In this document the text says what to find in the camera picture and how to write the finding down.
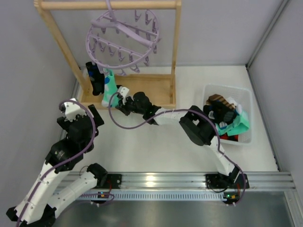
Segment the purple round clip hanger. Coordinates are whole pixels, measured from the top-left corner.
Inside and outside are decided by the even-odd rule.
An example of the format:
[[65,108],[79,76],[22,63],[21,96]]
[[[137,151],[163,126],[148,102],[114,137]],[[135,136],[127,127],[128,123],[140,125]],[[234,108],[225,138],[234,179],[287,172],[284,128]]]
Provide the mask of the purple round clip hanger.
[[133,19],[126,19],[125,10],[114,10],[106,1],[107,11],[91,20],[86,36],[86,50],[100,73],[114,71],[126,76],[127,71],[140,73],[140,66],[149,66],[156,54],[160,28],[156,14],[135,10]]

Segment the mint green patterned sock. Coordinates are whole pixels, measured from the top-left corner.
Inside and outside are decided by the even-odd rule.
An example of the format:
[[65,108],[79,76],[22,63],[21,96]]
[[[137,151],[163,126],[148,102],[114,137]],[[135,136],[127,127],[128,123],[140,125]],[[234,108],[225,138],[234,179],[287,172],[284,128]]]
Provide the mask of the mint green patterned sock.
[[111,96],[118,91],[115,81],[115,75],[112,70],[105,70],[104,83],[104,95],[101,104],[103,107],[107,108],[109,106],[109,100]]

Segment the brown striped sock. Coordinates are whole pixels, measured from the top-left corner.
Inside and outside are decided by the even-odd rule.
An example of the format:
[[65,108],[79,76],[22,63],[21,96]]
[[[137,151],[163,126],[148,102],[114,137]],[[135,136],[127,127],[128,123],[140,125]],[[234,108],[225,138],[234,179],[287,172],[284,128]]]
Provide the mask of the brown striped sock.
[[219,95],[219,94],[214,94],[214,95],[209,96],[206,101],[207,105],[214,105],[214,103],[221,103],[231,110],[236,109],[236,106],[234,104],[229,103],[222,95]]

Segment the argyle red orange sock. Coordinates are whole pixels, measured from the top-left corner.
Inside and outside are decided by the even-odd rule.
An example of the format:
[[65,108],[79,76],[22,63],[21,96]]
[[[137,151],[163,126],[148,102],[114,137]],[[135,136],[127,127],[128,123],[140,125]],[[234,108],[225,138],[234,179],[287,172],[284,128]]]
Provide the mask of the argyle red orange sock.
[[226,134],[221,135],[221,136],[220,136],[220,139],[238,142],[238,141],[239,141],[239,136],[238,136],[238,135],[231,135],[231,136],[229,136],[229,135],[226,133]]

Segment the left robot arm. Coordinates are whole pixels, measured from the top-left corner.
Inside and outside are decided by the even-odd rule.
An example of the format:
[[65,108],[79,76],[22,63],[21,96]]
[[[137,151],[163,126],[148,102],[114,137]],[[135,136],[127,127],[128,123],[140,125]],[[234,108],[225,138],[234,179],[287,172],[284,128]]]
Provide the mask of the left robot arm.
[[23,201],[6,212],[18,227],[51,227],[77,198],[106,182],[107,170],[94,163],[77,180],[55,192],[84,154],[93,150],[98,127],[104,124],[94,105],[85,107],[70,99],[61,103],[59,109],[64,116],[59,117],[57,123],[66,131],[66,137],[52,145],[38,178]]

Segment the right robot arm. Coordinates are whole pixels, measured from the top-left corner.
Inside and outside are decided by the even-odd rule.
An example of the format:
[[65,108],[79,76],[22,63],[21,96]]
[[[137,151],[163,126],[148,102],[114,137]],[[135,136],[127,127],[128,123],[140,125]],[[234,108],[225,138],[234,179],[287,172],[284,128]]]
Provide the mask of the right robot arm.
[[130,96],[125,87],[114,93],[112,99],[117,100],[115,108],[124,115],[140,114],[144,123],[150,125],[180,125],[191,142],[204,147],[217,170],[215,174],[205,176],[208,189],[219,193],[227,189],[249,188],[247,175],[227,157],[214,123],[197,106],[193,105],[189,109],[165,109],[153,105],[144,92]]

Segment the black blue grey sock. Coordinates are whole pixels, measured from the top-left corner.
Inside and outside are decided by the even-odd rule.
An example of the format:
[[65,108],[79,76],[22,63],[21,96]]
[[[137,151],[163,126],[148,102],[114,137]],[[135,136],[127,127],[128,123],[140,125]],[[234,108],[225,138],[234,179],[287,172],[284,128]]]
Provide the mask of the black blue grey sock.
[[230,109],[226,105],[218,101],[211,101],[209,105],[203,106],[203,112],[208,116],[208,118],[216,123],[226,123],[227,125],[233,123],[237,114],[236,111]]

